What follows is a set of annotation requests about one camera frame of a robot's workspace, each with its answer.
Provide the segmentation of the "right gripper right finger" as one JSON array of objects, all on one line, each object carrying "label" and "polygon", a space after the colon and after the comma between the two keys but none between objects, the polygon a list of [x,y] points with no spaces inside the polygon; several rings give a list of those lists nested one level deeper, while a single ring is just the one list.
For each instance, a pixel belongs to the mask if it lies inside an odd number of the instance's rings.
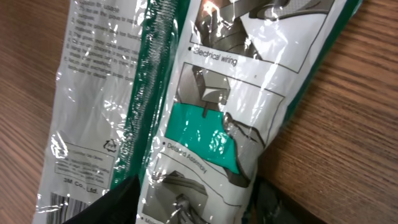
[{"label": "right gripper right finger", "polygon": [[256,223],[326,224],[262,177],[256,178],[253,190]]}]

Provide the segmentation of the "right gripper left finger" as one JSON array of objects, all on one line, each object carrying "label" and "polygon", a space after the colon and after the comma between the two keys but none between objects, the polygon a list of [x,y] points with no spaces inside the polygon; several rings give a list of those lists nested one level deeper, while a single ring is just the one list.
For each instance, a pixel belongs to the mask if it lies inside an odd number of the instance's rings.
[{"label": "right gripper left finger", "polygon": [[135,224],[140,192],[138,175],[128,177],[63,224]]}]

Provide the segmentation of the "green white gloves packet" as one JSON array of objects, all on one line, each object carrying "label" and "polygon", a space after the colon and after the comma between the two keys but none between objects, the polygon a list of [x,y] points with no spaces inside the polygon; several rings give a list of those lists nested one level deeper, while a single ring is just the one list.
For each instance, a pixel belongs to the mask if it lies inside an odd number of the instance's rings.
[{"label": "green white gloves packet", "polygon": [[259,157],[360,1],[71,1],[34,223],[138,175],[136,223],[246,223]]}]

